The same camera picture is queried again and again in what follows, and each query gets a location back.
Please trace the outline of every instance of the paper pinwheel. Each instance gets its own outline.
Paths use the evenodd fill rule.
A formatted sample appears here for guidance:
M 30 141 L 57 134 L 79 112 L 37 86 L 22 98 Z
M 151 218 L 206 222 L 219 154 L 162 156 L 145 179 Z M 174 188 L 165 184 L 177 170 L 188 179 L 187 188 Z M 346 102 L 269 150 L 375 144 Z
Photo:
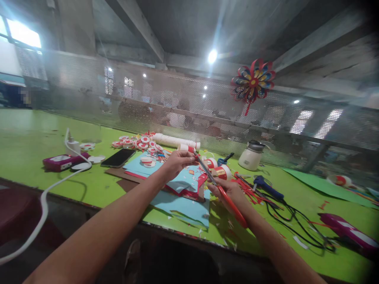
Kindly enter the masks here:
M 245 116 L 249 112 L 250 104 L 257 98 L 264 99 L 268 90 L 274 87 L 271 82 L 275 78 L 275 71 L 271 71 L 272 62 L 263 64 L 263 59 L 256 59 L 251 67 L 242 66 L 238 69 L 238 76 L 232 79 L 232 85 L 235 86 L 232 95 L 236 101 L 245 101 L 249 104 Z

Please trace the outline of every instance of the white kettle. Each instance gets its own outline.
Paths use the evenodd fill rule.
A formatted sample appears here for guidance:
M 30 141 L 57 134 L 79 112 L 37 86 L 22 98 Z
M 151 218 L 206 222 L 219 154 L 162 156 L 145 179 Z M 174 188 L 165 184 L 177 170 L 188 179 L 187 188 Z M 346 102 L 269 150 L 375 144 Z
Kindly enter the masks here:
M 238 164 L 247 170 L 254 171 L 258 169 L 259 163 L 261 162 L 263 148 L 265 146 L 266 145 L 256 140 L 249 141 L 248 147 L 244 150 L 238 160 Z

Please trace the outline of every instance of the blue glue gun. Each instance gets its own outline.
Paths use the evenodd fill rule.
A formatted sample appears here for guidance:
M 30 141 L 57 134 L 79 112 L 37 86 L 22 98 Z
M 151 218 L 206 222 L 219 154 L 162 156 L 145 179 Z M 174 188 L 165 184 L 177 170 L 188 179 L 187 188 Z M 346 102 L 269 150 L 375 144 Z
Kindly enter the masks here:
M 233 155 L 234 155 L 234 153 L 232 152 L 232 153 L 230 153 L 225 159 L 221 159 L 221 158 L 219 158 L 218 160 L 217 160 L 217 165 L 218 166 L 221 166 L 222 164 L 227 164 L 228 162 L 228 160 L 229 160 L 229 158 L 231 158 L 231 157 L 233 157 Z
M 264 191 L 266 191 L 268 194 L 270 194 L 276 200 L 283 200 L 284 199 L 284 195 L 277 192 L 275 189 L 273 189 L 271 186 L 269 186 L 265 182 L 265 178 L 263 176 L 257 176 L 254 180 L 254 184 L 257 184 L 257 186 L 261 187 Z

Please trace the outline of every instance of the red stool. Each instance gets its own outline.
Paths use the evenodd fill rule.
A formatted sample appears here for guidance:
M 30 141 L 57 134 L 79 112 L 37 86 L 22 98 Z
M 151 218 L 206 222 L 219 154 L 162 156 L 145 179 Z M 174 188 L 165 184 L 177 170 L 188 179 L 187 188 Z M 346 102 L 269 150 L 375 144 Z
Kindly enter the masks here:
M 0 246 L 20 238 L 28 238 L 42 215 L 39 198 L 26 190 L 0 190 Z M 57 248 L 66 239 L 49 218 L 36 240 Z

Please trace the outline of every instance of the forearm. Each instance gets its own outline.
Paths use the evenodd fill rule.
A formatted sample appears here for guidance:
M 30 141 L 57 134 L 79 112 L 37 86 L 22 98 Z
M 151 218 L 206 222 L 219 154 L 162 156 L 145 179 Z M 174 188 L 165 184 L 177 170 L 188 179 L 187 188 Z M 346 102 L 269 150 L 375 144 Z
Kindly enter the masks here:
M 249 229 L 267 253 L 285 283 L 326 282 L 287 244 L 253 208 L 245 209 Z
M 167 183 L 159 171 L 114 201 L 56 249 L 24 283 L 89 283 Z

